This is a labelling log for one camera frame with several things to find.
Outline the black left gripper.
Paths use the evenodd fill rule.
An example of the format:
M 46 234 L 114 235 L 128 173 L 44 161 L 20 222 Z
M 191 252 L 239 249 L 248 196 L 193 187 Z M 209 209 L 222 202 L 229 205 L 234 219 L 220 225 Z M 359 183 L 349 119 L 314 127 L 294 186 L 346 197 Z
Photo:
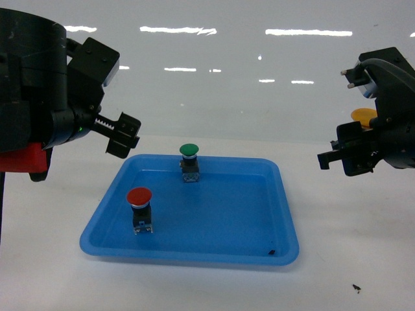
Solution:
M 126 159 L 138 142 L 141 122 L 125 113 L 117 121 L 99 115 L 106 85 L 106 63 L 71 61 L 53 76 L 51 95 L 41 109 L 44 150 L 85 136 L 91 129 L 109 139 L 106 153 Z

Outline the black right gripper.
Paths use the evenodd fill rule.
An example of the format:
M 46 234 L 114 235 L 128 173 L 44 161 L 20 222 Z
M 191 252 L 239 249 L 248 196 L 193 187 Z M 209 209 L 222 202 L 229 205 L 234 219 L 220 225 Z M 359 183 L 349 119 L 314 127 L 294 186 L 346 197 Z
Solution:
M 384 159 L 394 168 L 414 168 L 414 91 L 402 82 L 377 82 L 373 93 L 377 116 L 370 119 L 379 149 L 371 146 L 372 131 L 359 121 L 337 126 L 332 151 L 317 155 L 320 168 L 342 161 L 348 177 L 373 173 Z

